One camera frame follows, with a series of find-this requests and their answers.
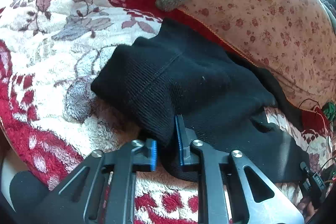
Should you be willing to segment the black knit pants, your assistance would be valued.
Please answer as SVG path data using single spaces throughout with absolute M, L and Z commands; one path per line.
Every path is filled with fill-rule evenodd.
M 181 115 L 198 139 L 219 151 L 242 151 L 272 182 L 303 179 L 299 165 L 309 155 L 266 119 L 267 107 L 278 108 L 303 128 L 279 82 L 188 26 L 166 18 L 155 37 L 118 46 L 91 90 L 157 141 L 163 167 L 176 178 L 197 179 L 179 165 L 175 117 Z

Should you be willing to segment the pink floral quilt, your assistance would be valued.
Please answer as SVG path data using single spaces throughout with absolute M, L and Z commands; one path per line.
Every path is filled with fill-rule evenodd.
M 177 10 L 270 70 L 295 106 L 335 101 L 335 19 L 320 0 L 187 0 Z

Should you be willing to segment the red white floral fleece blanket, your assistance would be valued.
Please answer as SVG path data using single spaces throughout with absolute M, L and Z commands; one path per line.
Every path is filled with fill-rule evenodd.
M 90 85 L 118 45 L 159 32 L 154 1 L 1 0 L 1 128 L 47 188 L 135 137 Z

